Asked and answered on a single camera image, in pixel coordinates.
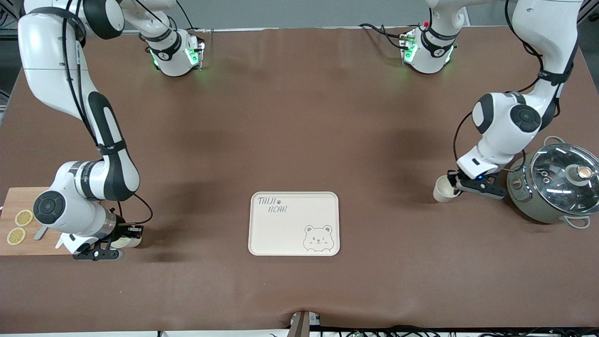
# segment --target gray pot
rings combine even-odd
[[[547,145],[549,139],[557,143]],[[599,161],[582,148],[559,137],[547,137],[537,153],[512,165],[507,190],[524,214],[547,224],[565,222],[589,227],[589,216],[599,212]],[[576,226],[573,221],[583,221]]]

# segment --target lemon slice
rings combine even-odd
[[[6,241],[11,246],[15,246],[23,242],[25,240],[25,230],[21,227],[13,228],[6,237]]]
[[[14,223],[19,227],[27,226],[34,219],[34,214],[28,209],[23,209],[14,217]]]

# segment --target cutting board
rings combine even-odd
[[[60,238],[60,232],[48,229],[46,235],[39,240],[34,240],[35,234],[40,230],[41,224],[33,219],[25,227],[25,240],[18,245],[11,246],[7,242],[8,232],[17,227],[14,217],[23,209],[33,210],[35,199],[47,187],[15,187],[8,190],[4,208],[0,216],[0,255],[71,255],[64,246],[55,249]]]

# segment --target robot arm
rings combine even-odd
[[[430,22],[404,34],[400,44],[406,49],[401,56],[404,63],[416,71],[432,74],[440,71],[454,48],[465,17],[462,8],[493,0],[426,0]]]
[[[156,68],[168,76],[182,76],[202,68],[204,41],[177,29],[162,11],[175,6],[175,0],[122,0],[125,20],[140,31],[150,46]]]
[[[152,6],[152,1],[140,1]],[[111,249],[111,243],[121,237],[141,239],[143,227],[125,223],[97,201],[127,200],[139,188],[140,177],[112,106],[89,77],[83,54],[86,36],[119,36],[127,15],[144,28],[140,30],[152,40],[148,41],[152,50],[167,55],[160,66],[171,76],[200,63],[192,62],[192,53],[199,51],[187,49],[197,39],[144,19],[148,12],[144,9],[141,14],[128,0],[29,0],[25,9],[28,14],[19,21],[19,49],[31,91],[44,104],[81,119],[102,156],[63,164],[51,187],[36,199],[34,215],[46,227],[63,233],[61,242],[76,259],[117,259],[122,253]],[[164,13],[155,15],[169,22]]]
[[[106,8],[110,2],[118,8],[114,0],[106,1]],[[95,200],[127,200],[140,184],[113,109],[89,77],[81,46],[89,20],[80,19],[85,18],[80,9],[31,8],[19,21],[19,48],[31,91],[44,104],[85,121],[102,156],[101,160],[63,164],[50,189],[34,203],[36,219],[64,233],[63,242],[73,254],[131,229],[116,231],[124,221]],[[121,31],[122,14],[111,19],[105,31]],[[113,251],[110,256],[117,258],[119,253]]]
[[[482,139],[457,161],[461,173],[458,189],[495,198],[505,196],[504,189],[492,191],[488,189],[492,186],[477,180],[498,173],[552,121],[555,101],[573,68],[581,2],[518,1],[513,28],[543,55],[539,80],[529,94],[494,92],[475,104],[472,120]]]

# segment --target paper cup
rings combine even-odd
[[[133,248],[139,245],[141,239],[132,239],[130,237],[121,237],[110,245],[110,248]]]
[[[435,183],[435,189],[432,191],[432,196],[438,202],[446,203],[457,196],[454,193],[455,188],[451,185],[447,176],[440,176]]]

